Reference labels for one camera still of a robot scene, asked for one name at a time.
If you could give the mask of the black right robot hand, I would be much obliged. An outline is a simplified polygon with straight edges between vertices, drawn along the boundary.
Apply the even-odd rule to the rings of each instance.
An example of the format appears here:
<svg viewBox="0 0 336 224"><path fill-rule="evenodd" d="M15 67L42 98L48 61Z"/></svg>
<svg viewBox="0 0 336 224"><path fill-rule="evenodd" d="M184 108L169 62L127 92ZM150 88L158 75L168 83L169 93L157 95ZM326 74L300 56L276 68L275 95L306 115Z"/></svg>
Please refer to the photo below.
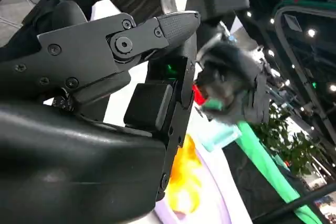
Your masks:
<svg viewBox="0 0 336 224"><path fill-rule="evenodd" d="M40 51L1 60L1 223L126 223L165 195L193 105L186 10L136 24L59 4Z"/></svg>

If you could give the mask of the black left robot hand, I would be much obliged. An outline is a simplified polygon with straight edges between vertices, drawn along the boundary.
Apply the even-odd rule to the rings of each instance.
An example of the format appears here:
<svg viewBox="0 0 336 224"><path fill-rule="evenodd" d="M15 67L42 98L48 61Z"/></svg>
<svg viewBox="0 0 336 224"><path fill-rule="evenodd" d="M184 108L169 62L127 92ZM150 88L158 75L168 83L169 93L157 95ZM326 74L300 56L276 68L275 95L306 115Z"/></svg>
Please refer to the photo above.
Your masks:
<svg viewBox="0 0 336 224"><path fill-rule="evenodd" d="M269 121L267 77L246 51L218 41L205 50L201 62L196 85L212 102L201 106L204 114L231 125Z"/></svg>

